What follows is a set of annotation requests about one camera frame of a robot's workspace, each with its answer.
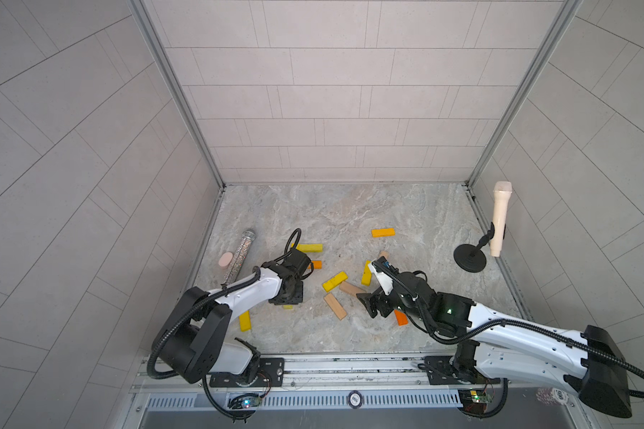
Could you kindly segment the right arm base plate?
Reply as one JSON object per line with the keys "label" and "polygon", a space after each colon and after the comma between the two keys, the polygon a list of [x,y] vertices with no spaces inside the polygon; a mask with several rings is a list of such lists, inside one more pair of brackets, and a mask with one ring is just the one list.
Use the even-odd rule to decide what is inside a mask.
{"label": "right arm base plate", "polygon": [[485,377],[476,369],[477,361],[462,356],[427,356],[422,366],[430,385],[443,384],[500,384],[500,378]]}

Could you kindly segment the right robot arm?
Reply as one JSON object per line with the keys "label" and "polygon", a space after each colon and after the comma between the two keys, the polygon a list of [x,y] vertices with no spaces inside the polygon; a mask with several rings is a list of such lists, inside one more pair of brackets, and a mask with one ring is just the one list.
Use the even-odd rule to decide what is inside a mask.
{"label": "right robot arm", "polygon": [[644,400],[644,371],[624,359],[603,328],[561,330],[501,314],[472,299],[437,292],[421,271],[401,272],[384,258],[370,262],[379,281],[357,298],[371,317],[396,310],[433,341],[455,346],[452,375],[536,382],[576,396],[614,418],[631,418],[631,399]]}

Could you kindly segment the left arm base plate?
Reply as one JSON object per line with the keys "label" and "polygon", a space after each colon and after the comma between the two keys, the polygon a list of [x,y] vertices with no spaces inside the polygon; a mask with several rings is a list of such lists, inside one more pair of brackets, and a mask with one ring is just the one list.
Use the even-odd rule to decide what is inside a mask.
{"label": "left arm base plate", "polygon": [[260,357],[246,366],[243,373],[214,373],[210,376],[211,388],[261,388],[281,387],[284,364],[281,357]]}

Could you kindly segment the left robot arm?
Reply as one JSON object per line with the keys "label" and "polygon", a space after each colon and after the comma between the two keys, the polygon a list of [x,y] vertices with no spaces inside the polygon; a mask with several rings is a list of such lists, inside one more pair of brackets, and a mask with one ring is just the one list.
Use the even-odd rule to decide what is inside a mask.
{"label": "left robot arm", "polygon": [[292,248],[221,289],[192,287],[182,295],[151,346],[146,372],[155,380],[175,376],[195,384],[213,374],[230,374],[240,384],[258,377],[260,352],[247,341],[226,340],[229,325],[263,302],[302,303],[303,281],[314,272],[307,254]]}

